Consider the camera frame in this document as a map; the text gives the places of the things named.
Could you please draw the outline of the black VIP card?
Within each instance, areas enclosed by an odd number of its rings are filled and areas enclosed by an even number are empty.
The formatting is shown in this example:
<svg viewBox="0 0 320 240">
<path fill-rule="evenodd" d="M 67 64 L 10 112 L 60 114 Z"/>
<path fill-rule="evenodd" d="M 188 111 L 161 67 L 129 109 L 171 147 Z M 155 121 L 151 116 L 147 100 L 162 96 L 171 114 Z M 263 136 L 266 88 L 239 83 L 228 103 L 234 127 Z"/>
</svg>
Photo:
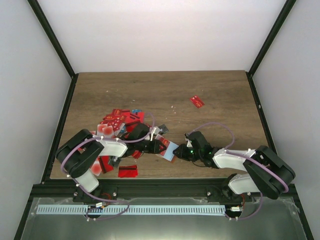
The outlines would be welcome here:
<svg viewBox="0 0 320 240">
<path fill-rule="evenodd" d="M 169 132 L 169 129 L 167 128 L 167 126 L 165 124 L 160 125 L 158 128 L 159 128 L 160 135 L 164 135 Z"/>
</svg>

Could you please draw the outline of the brown leather card holder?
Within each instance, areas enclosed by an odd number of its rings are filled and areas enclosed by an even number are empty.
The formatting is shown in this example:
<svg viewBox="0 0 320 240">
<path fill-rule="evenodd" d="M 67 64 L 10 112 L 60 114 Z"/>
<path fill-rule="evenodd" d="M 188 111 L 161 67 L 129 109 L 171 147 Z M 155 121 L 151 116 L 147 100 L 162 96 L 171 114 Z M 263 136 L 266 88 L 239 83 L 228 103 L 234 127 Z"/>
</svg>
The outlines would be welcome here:
<svg viewBox="0 0 320 240">
<path fill-rule="evenodd" d="M 169 145 L 168 149 L 162 151 L 160 154 L 157 154 L 157 156 L 167 160 L 170 163 L 173 163 L 175 158 L 173 151 L 176 150 L 178 147 L 179 146 L 177 144 L 171 141 L 171 144 Z"/>
</svg>

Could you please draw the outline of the red VIP card handled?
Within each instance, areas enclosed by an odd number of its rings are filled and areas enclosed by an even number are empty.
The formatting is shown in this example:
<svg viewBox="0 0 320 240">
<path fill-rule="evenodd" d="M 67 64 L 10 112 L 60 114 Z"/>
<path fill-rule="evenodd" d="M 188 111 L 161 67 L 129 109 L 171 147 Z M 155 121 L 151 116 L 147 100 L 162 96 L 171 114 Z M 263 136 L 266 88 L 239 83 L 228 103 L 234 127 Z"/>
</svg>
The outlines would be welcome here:
<svg viewBox="0 0 320 240">
<path fill-rule="evenodd" d="M 170 146 L 170 144 L 172 143 L 170 140 L 166 139 L 162 135 L 158 135 L 156 137 L 156 139 L 160 141 L 159 149 L 162 150 L 162 151 L 166 151 L 168 149 L 168 147 Z"/>
</svg>

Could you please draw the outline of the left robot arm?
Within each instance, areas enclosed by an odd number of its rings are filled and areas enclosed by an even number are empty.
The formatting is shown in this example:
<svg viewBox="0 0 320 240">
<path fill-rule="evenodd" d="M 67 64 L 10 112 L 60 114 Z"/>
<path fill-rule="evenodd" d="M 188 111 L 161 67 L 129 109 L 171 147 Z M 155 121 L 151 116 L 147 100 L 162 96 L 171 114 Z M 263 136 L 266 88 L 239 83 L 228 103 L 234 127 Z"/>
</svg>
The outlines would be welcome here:
<svg viewBox="0 0 320 240">
<path fill-rule="evenodd" d="M 154 137 L 156 130 L 156 127 L 138 123 L 131 132 L 108 138 L 82 129 L 58 148 L 55 158 L 60 162 L 61 170 L 84 189 L 85 197 L 91 202 L 97 202 L 102 196 L 102 189 L 91 171 L 96 159 L 107 156 L 118 160 L 131 156 L 136 151 L 161 154 L 167 150 L 167 146 Z"/>
</svg>

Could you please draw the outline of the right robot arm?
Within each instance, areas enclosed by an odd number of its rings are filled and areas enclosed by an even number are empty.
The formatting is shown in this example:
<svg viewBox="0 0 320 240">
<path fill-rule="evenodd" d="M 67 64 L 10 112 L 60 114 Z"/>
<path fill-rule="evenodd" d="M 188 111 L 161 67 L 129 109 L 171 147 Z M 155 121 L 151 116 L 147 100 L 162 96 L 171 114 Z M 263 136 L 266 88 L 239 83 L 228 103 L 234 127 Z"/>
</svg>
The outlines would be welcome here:
<svg viewBox="0 0 320 240">
<path fill-rule="evenodd" d="M 257 192 L 276 200 L 289 191 L 296 178 L 295 171 L 268 146 L 247 150 L 213 147 L 200 131 L 185 134 L 185 139 L 184 144 L 173 150 L 175 157 L 188 162 L 201 161 L 207 168 L 243 172 L 229 176 L 222 188 L 223 198 L 229 202 L 241 194 Z"/>
</svg>

